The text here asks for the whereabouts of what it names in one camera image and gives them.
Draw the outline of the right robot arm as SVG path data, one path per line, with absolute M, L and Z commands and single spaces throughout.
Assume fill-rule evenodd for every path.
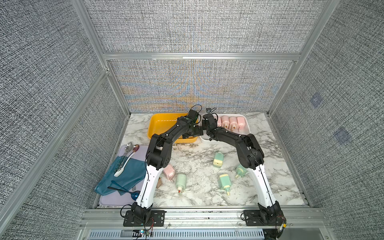
M 252 134 L 236 134 L 219 127 L 213 114 L 203 115 L 202 127 L 211 140 L 224 142 L 236 148 L 239 162 L 248 170 L 256 188 L 261 223 L 285 227 L 287 220 L 270 187 L 264 166 L 265 155 L 256 137 Z

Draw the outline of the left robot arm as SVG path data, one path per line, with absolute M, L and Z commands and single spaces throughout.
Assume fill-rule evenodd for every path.
M 146 153 L 146 175 L 141 192 L 132 205 L 133 208 L 140 208 L 148 211 L 154 203 L 154 194 L 158 179 L 163 168 L 169 165 L 172 155 L 173 144 L 182 135 L 188 137 L 197 136 L 194 134 L 194 127 L 197 124 L 199 113 L 192 111 L 185 116 L 177 118 L 176 123 L 164 133 L 154 134 Z

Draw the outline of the white plastic storage box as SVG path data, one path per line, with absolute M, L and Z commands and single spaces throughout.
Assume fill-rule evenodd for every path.
M 248 124 L 248 121 L 247 121 L 247 118 L 244 116 L 244 115 L 241 115 L 241 114 L 228 114 L 228 113 L 225 113 L 225 114 L 218 114 L 219 117 L 221 116 L 228 116 L 229 118 L 230 117 L 244 117 L 246 119 L 246 126 L 243 130 L 234 130 L 233 132 L 236 133 L 236 134 L 241 134 L 241 135 L 248 135 L 251 133 L 251 130 L 250 130 L 250 126 Z M 202 143 L 207 143 L 207 144 L 210 144 L 210 137 L 206 134 L 206 131 L 203 130 L 203 135 L 200 136 L 200 140 L 202 141 Z

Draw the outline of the pink pencil sharpener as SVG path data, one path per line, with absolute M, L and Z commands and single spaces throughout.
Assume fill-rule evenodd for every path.
M 246 126 L 246 119 L 244 117 L 237 117 L 238 130 L 243 130 Z

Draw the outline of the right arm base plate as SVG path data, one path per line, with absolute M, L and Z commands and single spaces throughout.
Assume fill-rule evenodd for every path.
M 268 213 L 264 210 L 244 210 L 241 219 L 247 226 L 285 226 L 287 221 L 283 215 Z

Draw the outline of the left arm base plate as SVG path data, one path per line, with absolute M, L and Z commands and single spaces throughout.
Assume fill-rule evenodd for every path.
M 163 227 L 166 211 L 150 211 L 145 214 L 127 211 L 124 217 L 124 227 Z

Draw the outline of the yellow plastic storage box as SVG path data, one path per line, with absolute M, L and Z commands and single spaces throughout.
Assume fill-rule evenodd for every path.
M 169 130 L 177 122 L 177 118 L 186 116 L 187 113 L 159 113 L 154 114 L 149 123 L 148 129 L 148 138 L 151 139 L 154 134 L 160 135 Z M 183 139 L 183 136 L 180 136 L 175 143 L 176 144 L 186 144 L 194 143 L 198 137 Z

